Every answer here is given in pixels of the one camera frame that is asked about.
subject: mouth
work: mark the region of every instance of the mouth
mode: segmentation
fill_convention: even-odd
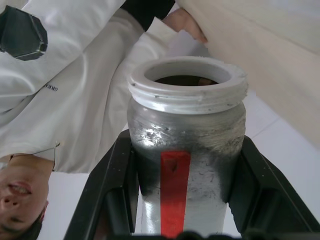
[[[32,194],[30,185],[24,182],[15,182],[9,184],[8,187],[13,195],[26,196]]]

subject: black holder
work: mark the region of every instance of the black holder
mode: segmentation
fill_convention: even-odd
[[[89,175],[64,240],[166,240],[131,236],[136,225],[139,182],[129,131]],[[320,225],[286,177],[245,137],[229,207],[243,240],[320,240]],[[177,240],[201,240],[184,232]],[[231,240],[212,235],[209,240]]]
[[[40,20],[7,5],[0,14],[0,52],[29,61],[40,58],[47,47],[47,31]]]

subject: hand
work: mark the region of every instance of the hand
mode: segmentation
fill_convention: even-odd
[[[208,42],[196,20],[183,8],[170,13],[163,22],[177,33],[181,30],[185,30],[199,42],[203,44]]]

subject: hair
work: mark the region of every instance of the hair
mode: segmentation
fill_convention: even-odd
[[[34,221],[34,223],[29,227],[29,229],[23,233],[21,236],[19,236],[16,240],[37,240],[41,228],[42,228],[42,215]]]

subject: person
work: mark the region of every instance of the person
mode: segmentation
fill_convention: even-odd
[[[0,53],[0,240],[36,239],[52,171],[89,173],[127,123],[126,77],[162,58],[177,32],[207,42],[172,0],[31,0],[47,52]]]

